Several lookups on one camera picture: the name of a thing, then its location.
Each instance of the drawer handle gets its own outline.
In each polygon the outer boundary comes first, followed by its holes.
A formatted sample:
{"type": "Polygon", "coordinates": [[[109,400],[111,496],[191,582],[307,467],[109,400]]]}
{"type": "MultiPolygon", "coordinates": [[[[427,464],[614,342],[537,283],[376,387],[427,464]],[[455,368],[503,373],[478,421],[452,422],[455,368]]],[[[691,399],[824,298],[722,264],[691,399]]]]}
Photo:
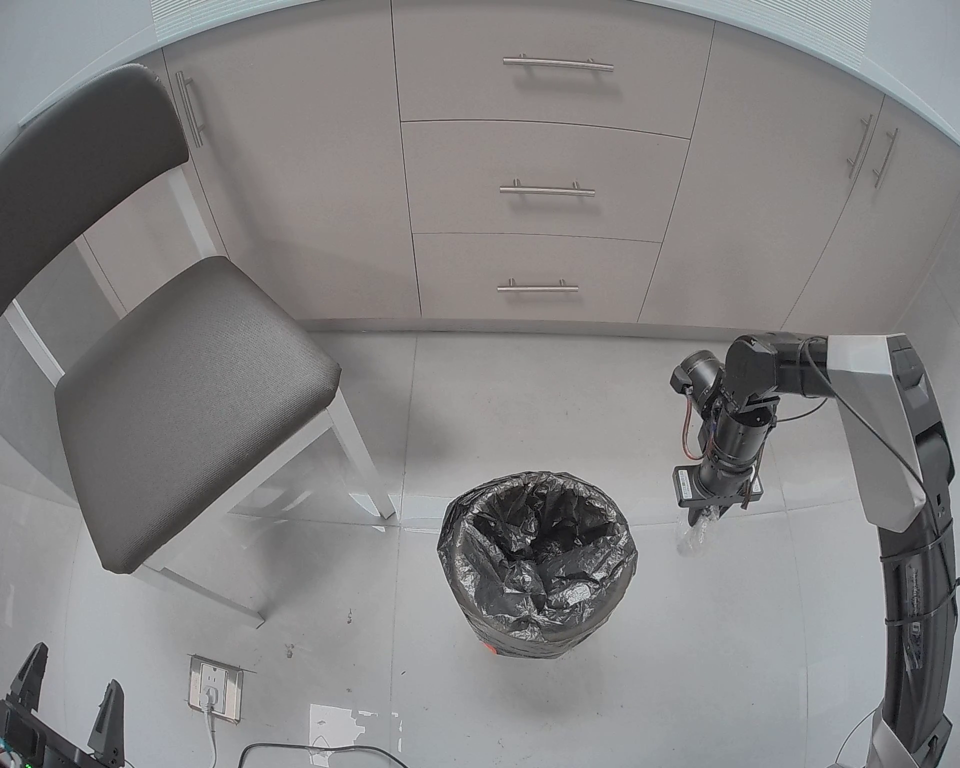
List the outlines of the drawer handle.
{"type": "Polygon", "coordinates": [[[590,72],[613,72],[612,64],[601,64],[593,59],[576,61],[570,59],[530,59],[526,54],[505,56],[503,63],[514,66],[559,66],[566,69],[586,69],[590,72]]]}
{"type": "Polygon", "coordinates": [[[890,162],[890,155],[894,151],[894,144],[897,143],[897,135],[900,133],[900,129],[897,128],[893,133],[887,132],[887,138],[890,139],[890,146],[887,147],[887,156],[883,159],[883,165],[880,166],[878,171],[874,169],[874,176],[876,176],[876,184],[874,184],[874,189],[880,188],[880,183],[883,181],[883,172],[887,170],[887,163],[890,162]]]}
{"type": "Polygon", "coordinates": [[[850,165],[850,173],[847,175],[848,179],[853,178],[853,171],[856,170],[856,164],[860,161],[860,155],[863,154],[863,145],[867,143],[867,136],[870,134],[870,127],[874,124],[874,116],[870,115],[869,120],[864,120],[860,118],[860,124],[863,126],[863,136],[860,138],[860,146],[856,148],[856,155],[853,156],[853,160],[849,157],[847,158],[847,164],[850,165]]]}
{"type": "Polygon", "coordinates": [[[180,100],[183,102],[183,114],[186,115],[186,124],[193,134],[193,143],[198,149],[204,145],[204,138],[201,132],[206,128],[203,123],[197,122],[197,115],[193,111],[193,102],[190,101],[190,91],[188,85],[193,83],[193,78],[184,76],[181,69],[177,73],[177,89],[180,91],[180,100]]]}
{"type": "Polygon", "coordinates": [[[524,186],[520,179],[514,179],[513,186],[501,186],[501,195],[568,195],[575,198],[594,198],[595,189],[583,189],[576,181],[573,186],[524,186]]]}
{"type": "Polygon", "coordinates": [[[575,294],[580,286],[567,285],[566,280],[561,280],[557,285],[517,285],[511,277],[506,285],[496,286],[496,290],[501,294],[575,294]]]}

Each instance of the white countertop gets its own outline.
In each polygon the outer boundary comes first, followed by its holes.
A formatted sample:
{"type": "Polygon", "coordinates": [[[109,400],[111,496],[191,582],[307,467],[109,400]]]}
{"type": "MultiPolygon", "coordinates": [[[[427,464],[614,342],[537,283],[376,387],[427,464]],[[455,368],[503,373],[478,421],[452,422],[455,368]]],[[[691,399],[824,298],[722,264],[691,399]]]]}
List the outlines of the white countertop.
{"type": "MultiPolygon", "coordinates": [[[[211,27],[304,2],[312,0],[4,0],[0,146],[17,125],[117,63],[211,27]],[[165,14],[164,7],[175,13],[165,14]]],[[[903,102],[960,144],[955,0],[649,2],[742,27],[828,61],[903,102]]]]}

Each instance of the black trash bag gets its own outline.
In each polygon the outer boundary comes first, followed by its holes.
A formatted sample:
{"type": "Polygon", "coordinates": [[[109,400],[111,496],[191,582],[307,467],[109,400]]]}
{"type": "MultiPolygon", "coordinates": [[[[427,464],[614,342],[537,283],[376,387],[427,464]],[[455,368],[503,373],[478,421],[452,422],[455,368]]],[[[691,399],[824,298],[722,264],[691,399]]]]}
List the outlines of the black trash bag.
{"type": "Polygon", "coordinates": [[[553,472],[501,477],[454,499],[437,552],[477,636],[527,659],[555,659],[592,635],[636,573],[613,500],[553,472]]]}

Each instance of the gray seat cushion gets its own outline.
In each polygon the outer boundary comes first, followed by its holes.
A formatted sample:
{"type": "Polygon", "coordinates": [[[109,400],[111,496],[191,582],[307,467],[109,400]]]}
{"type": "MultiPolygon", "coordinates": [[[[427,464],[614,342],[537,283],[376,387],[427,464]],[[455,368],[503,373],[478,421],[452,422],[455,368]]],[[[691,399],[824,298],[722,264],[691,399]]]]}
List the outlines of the gray seat cushion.
{"type": "Polygon", "coordinates": [[[339,383],[340,366],[222,256],[148,297],[56,390],[104,568],[135,571],[329,405],[339,383]]]}

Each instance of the gray upholstered chair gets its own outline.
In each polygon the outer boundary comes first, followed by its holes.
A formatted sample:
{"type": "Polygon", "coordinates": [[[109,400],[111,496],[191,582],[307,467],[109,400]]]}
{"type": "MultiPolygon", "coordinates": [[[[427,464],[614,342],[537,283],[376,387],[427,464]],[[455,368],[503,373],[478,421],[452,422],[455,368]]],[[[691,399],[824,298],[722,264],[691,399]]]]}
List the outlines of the gray upholstered chair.
{"type": "Polygon", "coordinates": [[[261,616],[171,571],[226,513],[332,427],[384,517],[394,507],[357,432],[340,367],[239,269],[216,255],[180,166],[177,114],[148,69],[81,86],[0,155],[0,304],[56,390],[67,465],[107,570],[261,616]],[[64,372],[16,296],[58,253],[167,174],[196,264],[159,288],[64,372]]]}

